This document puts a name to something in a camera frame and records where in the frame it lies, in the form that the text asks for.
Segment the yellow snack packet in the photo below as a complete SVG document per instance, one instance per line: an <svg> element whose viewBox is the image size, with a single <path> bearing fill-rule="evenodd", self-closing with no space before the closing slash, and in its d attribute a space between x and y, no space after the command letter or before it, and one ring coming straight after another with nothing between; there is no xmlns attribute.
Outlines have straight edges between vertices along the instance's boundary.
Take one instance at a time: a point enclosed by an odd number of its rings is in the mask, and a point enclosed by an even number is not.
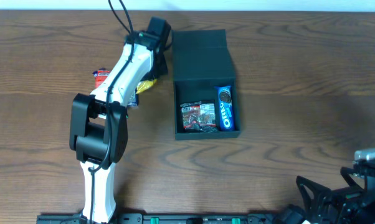
<svg viewBox="0 0 375 224"><path fill-rule="evenodd" d="M136 94L139 95L140 93L149 90L153 85L156 84L156 82L157 79L140 81L136 87Z"/></svg>

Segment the black box with lid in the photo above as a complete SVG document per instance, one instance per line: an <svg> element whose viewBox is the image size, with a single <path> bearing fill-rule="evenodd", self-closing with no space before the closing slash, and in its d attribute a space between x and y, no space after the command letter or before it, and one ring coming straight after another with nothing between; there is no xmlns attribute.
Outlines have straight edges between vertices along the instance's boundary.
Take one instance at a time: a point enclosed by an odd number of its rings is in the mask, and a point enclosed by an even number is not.
<svg viewBox="0 0 375 224"><path fill-rule="evenodd" d="M235 67L227 48L226 31L190 30L174 31L173 38L173 88L174 88L174 125L175 139L226 139L236 138L241 132L239 97ZM183 103L213 103L215 106L215 124L220 128L224 124L220 111L220 102L225 94L218 88L230 86L230 102L234 125L230 131L216 132L188 131L185 125L197 127L197 121L183 119Z"/></svg>

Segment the blue Oreo packet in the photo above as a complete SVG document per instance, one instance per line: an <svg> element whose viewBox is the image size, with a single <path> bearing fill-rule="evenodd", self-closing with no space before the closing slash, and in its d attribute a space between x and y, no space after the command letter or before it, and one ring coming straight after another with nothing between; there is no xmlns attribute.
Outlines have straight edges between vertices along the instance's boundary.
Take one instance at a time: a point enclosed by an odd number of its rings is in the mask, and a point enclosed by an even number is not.
<svg viewBox="0 0 375 224"><path fill-rule="evenodd" d="M220 118L220 129L221 131L233 131L234 130L234 112L232 106L232 87L226 86L215 86L217 90L217 99L219 102L219 118Z"/></svg>

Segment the black snack packet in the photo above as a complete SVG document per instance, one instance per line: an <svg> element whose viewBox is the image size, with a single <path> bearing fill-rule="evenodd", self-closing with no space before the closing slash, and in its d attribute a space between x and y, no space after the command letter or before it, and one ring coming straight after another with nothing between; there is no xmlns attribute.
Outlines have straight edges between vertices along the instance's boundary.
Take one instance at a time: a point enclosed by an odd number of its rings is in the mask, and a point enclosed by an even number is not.
<svg viewBox="0 0 375 224"><path fill-rule="evenodd" d="M190 133L215 133L215 103L212 100L201 100L180 104L183 129Z"/></svg>

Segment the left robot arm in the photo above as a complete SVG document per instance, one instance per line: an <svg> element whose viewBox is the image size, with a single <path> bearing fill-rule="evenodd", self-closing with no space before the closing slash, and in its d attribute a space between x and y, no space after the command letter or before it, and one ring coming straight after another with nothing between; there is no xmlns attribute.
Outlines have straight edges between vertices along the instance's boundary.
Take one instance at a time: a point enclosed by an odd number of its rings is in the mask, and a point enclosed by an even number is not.
<svg viewBox="0 0 375 224"><path fill-rule="evenodd" d="M139 82L162 67L169 33L146 31L127 36L123 52L105 81L72 102L70 148L85 178L82 217L109 223L116 209L113 194L116 163L128 141L127 106Z"/></svg>

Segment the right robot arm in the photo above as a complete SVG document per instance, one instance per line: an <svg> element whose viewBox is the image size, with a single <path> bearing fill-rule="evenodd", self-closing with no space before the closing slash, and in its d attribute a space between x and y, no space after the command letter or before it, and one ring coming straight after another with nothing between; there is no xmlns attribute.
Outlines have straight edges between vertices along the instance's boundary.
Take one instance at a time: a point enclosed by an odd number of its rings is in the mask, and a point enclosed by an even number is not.
<svg viewBox="0 0 375 224"><path fill-rule="evenodd" d="M343 167L347 187L331 190L302 176L296 178L305 208L289 205L272 220L276 224L375 223L375 164Z"/></svg>

